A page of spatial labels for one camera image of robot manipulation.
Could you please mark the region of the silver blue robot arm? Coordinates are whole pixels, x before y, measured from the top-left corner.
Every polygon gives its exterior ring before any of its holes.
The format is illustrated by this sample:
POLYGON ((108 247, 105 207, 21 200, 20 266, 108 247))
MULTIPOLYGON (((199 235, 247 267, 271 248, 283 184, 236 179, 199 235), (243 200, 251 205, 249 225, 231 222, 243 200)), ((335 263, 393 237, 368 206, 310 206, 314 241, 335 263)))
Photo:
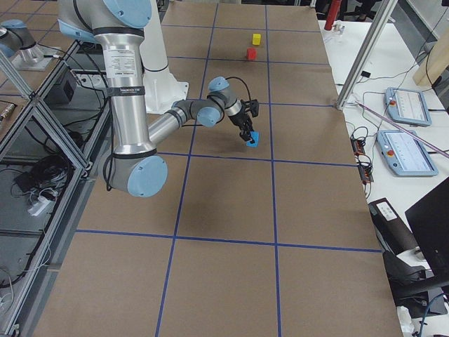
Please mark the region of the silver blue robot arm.
POLYGON ((102 158, 108 189, 155 195, 168 176, 157 145, 191 120, 212 127, 228 117, 257 145, 258 103, 239 99, 224 77, 209 83, 205 100, 186 99, 168 69, 154 1, 61 1, 58 23, 64 35, 102 47, 115 135, 102 158))

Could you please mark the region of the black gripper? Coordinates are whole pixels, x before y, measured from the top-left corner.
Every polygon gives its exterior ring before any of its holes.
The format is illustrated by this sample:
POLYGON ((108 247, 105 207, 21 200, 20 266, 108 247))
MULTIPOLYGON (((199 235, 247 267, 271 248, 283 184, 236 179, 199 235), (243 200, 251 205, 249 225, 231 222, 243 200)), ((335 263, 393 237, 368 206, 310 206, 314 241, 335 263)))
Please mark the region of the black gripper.
POLYGON ((229 119, 233 123, 233 125, 238 126, 241 133, 239 136, 244 140, 252 140, 252 132, 251 132, 251 119, 248 113, 245 110, 241 110, 239 113, 229 116, 229 119))

